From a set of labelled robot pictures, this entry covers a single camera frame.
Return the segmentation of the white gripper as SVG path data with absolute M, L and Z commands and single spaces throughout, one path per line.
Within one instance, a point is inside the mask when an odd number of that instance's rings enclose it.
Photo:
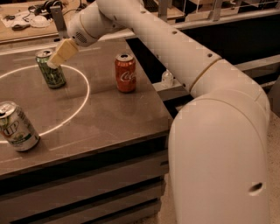
M 70 38 L 63 39 L 47 61 L 50 68 L 56 69 L 73 57 L 78 52 L 78 46 L 88 46 L 88 39 L 82 28 L 79 14 L 74 15 L 68 22 L 67 34 Z

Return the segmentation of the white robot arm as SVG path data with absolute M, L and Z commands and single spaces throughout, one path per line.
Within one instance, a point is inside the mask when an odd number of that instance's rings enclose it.
M 139 0 L 94 0 L 71 19 L 49 66 L 122 28 L 131 29 L 193 98 L 173 120 L 168 141 L 177 223 L 270 224 L 270 102 L 245 73 Z

